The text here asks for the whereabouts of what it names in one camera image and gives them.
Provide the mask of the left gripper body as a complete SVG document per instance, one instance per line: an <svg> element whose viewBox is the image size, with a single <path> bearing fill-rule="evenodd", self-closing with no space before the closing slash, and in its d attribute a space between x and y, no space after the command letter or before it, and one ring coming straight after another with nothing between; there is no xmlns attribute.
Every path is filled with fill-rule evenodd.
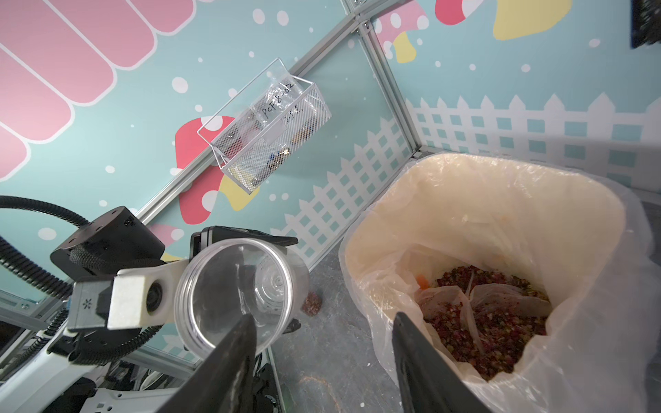
<svg viewBox="0 0 661 413"><path fill-rule="evenodd" d="M206 227L202 231L194 232L191 235L189 257L194 258L212 244L226 239L241 239L241 237L246 237L247 234L246 229L235 227L220 225Z"/></svg>

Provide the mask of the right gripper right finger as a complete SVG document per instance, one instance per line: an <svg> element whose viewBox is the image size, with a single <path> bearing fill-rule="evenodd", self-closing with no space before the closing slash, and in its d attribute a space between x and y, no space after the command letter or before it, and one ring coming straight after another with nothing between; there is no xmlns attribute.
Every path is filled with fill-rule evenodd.
<svg viewBox="0 0 661 413"><path fill-rule="evenodd" d="M405 412L487 412L405 313L394 318L392 345Z"/></svg>

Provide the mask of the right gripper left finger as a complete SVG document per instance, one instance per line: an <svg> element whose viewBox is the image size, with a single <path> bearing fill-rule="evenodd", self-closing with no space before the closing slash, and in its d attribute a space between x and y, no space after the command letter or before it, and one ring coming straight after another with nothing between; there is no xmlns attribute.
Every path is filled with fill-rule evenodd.
<svg viewBox="0 0 661 413"><path fill-rule="evenodd" d="M158 413L252 412L256 325L247 314Z"/></svg>

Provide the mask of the clear plastic jar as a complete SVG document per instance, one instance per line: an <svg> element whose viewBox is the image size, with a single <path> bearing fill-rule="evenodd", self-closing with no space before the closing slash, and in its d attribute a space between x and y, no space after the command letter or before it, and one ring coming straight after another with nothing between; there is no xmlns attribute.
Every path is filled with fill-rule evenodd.
<svg viewBox="0 0 661 413"><path fill-rule="evenodd" d="M293 250L257 239L227 239L196 255L182 273L174 316L187 351L207 359L244 315L256 325L257 354L299 316L309 270Z"/></svg>

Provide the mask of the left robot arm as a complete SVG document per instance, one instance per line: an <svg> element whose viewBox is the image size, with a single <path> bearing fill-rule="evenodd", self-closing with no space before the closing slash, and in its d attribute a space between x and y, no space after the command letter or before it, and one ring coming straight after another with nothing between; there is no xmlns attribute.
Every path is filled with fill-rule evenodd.
<svg viewBox="0 0 661 413"><path fill-rule="evenodd" d="M87 394L84 412L280 412L275 368L263 351L297 330L309 291L295 237L212 226L190 240L190 257L167 263L165 246L127 208L95 220L60 206L3 196L4 209L44 213L77 230L51 255L50 274L9 242L1 263L62 303L1 388L4 412L70 411L76 383L130 356L167 324L200 364L177 388Z"/></svg>

